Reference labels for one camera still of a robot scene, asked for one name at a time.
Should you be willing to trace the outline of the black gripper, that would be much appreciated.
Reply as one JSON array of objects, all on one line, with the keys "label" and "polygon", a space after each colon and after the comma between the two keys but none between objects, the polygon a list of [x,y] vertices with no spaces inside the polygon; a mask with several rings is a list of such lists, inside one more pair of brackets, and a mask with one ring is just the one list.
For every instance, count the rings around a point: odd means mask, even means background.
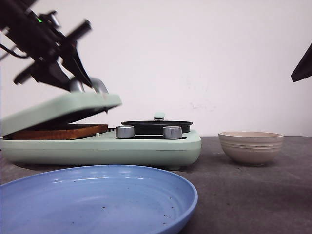
[{"label": "black gripper", "polygon": [[[6,36],[34,60],[15,77],[15,83],[23,83],[32,77],[37,82],[69,92],[84,92],[82,83],[93,87],[73,42],[66,41],[66,36],[47,18],[38,17],[22,7],[1,7],[0,29],[5,28],[8,29]],[[74,75],[72,79],[60,68],[58,57],[62,57],[62,66]]]}]

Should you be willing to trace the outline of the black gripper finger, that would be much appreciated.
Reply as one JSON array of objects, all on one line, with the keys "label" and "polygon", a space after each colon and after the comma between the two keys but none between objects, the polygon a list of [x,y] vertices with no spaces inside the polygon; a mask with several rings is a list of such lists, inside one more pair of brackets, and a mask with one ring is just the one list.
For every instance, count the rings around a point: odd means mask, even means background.
[{"label": "black gripper finger", "polygon": [[312,76],[312,44],[308,47],[304,56],[291,74],[293,82],[297,82]]}]

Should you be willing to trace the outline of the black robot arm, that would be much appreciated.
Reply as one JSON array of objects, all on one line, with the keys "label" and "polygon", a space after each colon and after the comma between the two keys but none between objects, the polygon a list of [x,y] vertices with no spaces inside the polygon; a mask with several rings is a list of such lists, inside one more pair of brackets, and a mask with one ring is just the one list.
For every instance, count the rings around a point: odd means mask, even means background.
[{"label": "black robot arm", "polygon": [[0,28],[6,29],[6,36],[31,57],[33,63],[18,74],[15,84],[22,84],[29,78],[37,82],[70,91],[71,80],[62,67],[73,74],[74,78],[89,87],[93,84],[80,61],[77,40],[91,30],[85,20],[70,34],[62,34],[58,28],[55,11],[36,15],[31,10],[33,0],[2,0],[0,2]]}]

